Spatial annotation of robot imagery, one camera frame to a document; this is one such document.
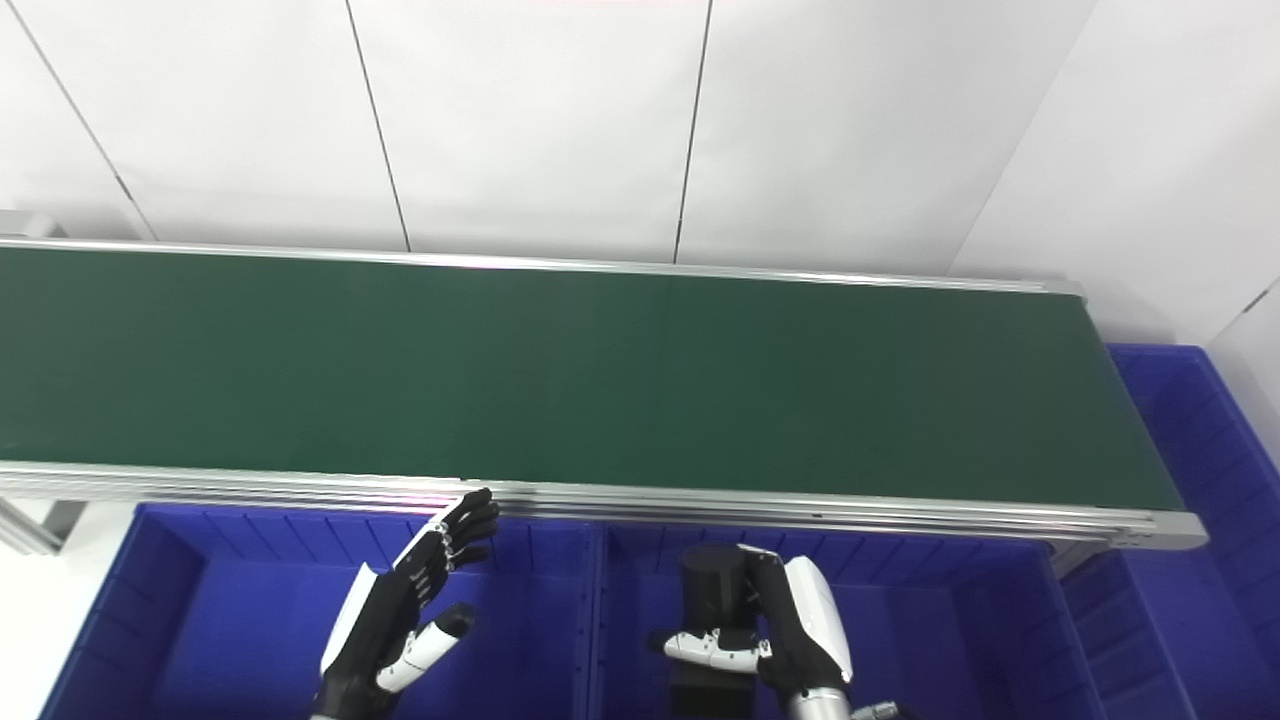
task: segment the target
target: black cylinder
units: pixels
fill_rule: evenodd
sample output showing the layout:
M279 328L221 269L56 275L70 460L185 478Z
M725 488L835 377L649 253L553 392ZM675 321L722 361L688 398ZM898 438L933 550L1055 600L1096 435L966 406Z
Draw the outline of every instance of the black cylinder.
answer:
M742 551L736 546L707 543L690 547L680 556L680 580L685 601L681 629L705 632L755 625L746 603Z

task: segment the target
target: aluminum frame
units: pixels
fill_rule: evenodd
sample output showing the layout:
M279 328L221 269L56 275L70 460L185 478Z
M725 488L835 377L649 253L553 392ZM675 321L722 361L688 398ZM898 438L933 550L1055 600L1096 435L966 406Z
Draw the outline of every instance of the aluminum frame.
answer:
M375 252L364 250L268 247L256 245L179 245L161 242L124 242L113 240L26 240L3 237L0 237L0 247L79 250L91 252L150 252L169 255L219 255L233 258L283 258L291 260L378 263L389 265L424 265L433 268L463 268L475 270L547 270L562 273L611 273L623 275L671 275L877 287L973 290L986 292L1083 295L1082 287L1070 281L931 278L864 273L829 273L820 270L774 270L759 268L723 268L714 265L673 265L663 263L507 258L497 255L445 255L435 252Z
M58 555L76 528L83 502L56 500L42 523L0 498L0 543L20 555Z
M1096 550L1185 550L1203 544L1208 537L1196 515L1160 510L413 475L0 461L3 495L81 501L434 512L479 484L492 488L508 514L525 518L1021 538L1046 541L1059 550L1068 550L1075 543Z

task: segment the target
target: green belt surface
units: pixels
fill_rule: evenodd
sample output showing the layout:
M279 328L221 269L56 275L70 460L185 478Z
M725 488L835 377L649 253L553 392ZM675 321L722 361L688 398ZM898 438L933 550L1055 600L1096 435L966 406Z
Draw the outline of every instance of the green belt surface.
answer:
M1073 295L0 249L0 459L1181 502Z

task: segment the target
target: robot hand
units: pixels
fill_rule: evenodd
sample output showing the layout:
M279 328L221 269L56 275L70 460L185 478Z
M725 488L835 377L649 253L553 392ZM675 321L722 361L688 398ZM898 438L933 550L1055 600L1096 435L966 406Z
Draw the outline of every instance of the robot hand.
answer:
M468 492L431 518L384 574L361 565L320 660L312 717L380 720L401 691L420 678L471 629L475 614L454 603L434 620L419 614L449 573L489 556L467 547L498 530L498 503L488 489Z
M741 632L709 628L704 634L660 633L655 650L684 662L730 673L754 673L773 688L792 720L888 720L913 717L897 703L849 706L845 688L852 680L849 641L831 585L804 556L783 564L776 552L740 544L754 610L763 614L769 639L742 638Z

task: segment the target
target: blue crate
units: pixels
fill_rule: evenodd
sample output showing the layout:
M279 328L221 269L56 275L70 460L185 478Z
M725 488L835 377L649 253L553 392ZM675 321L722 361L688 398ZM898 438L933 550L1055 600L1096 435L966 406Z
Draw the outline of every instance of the blue crate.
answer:
M360 561L385 568L421 516L141 506L45 720L306 717ZM1037 543L503 520L494 561L438 607L475 630L410 688L399 720L668 715L676 562L703 539L808 553L832 578L852 696L933 717L1101 720L1066 603ZM762 689L758 717L780 717Z
M639 648L678 626L678 556L704 541L818 564L849 634L856 705L897 700L947 720L1103 717L1039 543L681 525L605 529L594 716L669 716L669 661ZM782 717L763 688L755 707Z
M1210 533L1064 582L1111 720L1280 719L1280 480L1198 347L1115 345L1152 439Z
M141 506L42 714L47 720L310 716L319 659L361 561L385 569L424 516ZM401 719L582 717L593 619L586 523L503 520L451 575L474 630Z

